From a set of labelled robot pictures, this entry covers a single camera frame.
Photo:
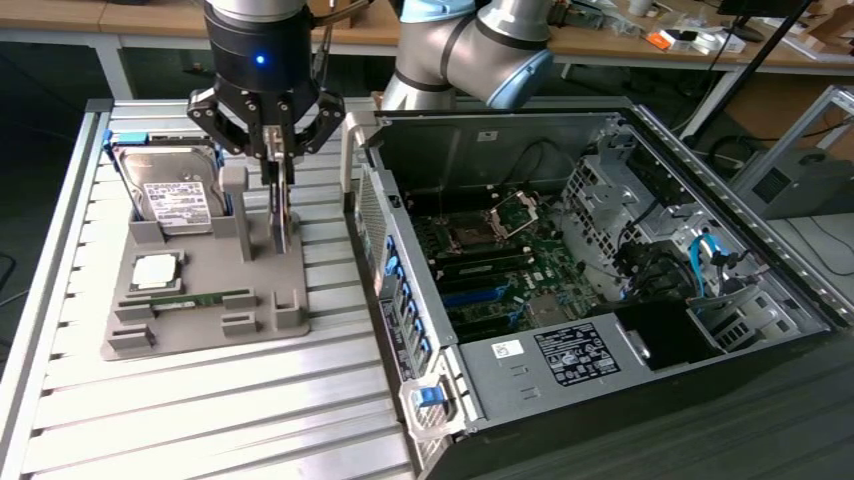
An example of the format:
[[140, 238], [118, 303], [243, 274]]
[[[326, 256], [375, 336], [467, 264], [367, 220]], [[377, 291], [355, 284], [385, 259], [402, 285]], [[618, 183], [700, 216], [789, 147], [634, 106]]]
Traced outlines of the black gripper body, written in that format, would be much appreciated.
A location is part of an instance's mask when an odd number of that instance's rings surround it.
[[[310, 9], [274, 21], [251, 21], [207, 7], [204, 20], [219, 102], [238, 116], [258, 114], [263, 126], [278, 126], [285, 113], [298, 120], [319, 97], [311, 75]], [[289, 105], [286, 111], [282, 102]]]

